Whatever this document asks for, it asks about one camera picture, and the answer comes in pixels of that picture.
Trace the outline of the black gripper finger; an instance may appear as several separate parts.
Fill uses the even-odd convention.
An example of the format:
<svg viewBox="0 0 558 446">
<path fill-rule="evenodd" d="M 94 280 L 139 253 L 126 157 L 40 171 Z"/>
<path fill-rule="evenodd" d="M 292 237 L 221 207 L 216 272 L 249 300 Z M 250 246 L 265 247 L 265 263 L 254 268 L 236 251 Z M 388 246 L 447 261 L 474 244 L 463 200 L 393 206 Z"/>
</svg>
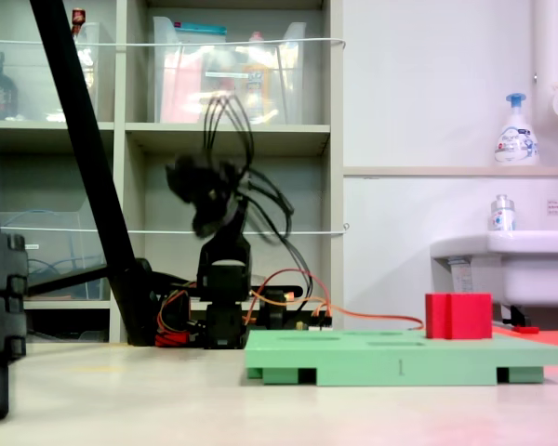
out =
<svg viewBox="0 0 558 446">
<path fill-rule="evenodd" d="M 193 231 L 201 239 L 214 235 L 231 223 L 235 213 L 235 203 L 227 206 L 199 205 L 195 208 Z"/>
</svg>

